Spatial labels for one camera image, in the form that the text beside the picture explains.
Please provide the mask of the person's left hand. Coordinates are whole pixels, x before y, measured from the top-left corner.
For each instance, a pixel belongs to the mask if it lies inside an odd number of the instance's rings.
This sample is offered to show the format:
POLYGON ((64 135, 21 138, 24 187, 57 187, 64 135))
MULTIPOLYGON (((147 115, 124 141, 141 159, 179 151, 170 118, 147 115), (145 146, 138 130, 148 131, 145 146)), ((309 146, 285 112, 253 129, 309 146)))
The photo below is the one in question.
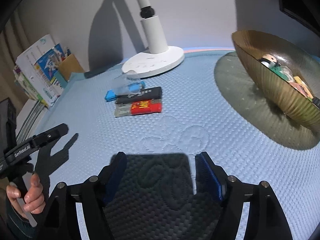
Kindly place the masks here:
POLYGON ((20 190, 14 185, 8 185, 6 188, 7 197, 12 207, 23 218, 27 219, 26 212, 34 215, 40 214, 46 205, 43 195, 43 186, 40 182, 38 174, 33 174, 30 179, 30 189, 25 194, 24 206, 20 207, 17 199, 21 197, 20 190))

